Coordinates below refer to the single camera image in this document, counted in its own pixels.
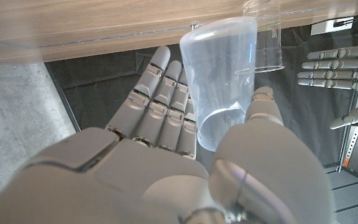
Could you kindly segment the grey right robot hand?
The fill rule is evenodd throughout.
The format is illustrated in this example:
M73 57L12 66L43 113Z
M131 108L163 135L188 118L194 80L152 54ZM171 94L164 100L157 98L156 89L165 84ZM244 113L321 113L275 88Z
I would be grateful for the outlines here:
M157 49L105 128L31 158L0 193L0 223L334 223L323 166L285 127L273 90L253 92L210 169L196 160L186 74Z

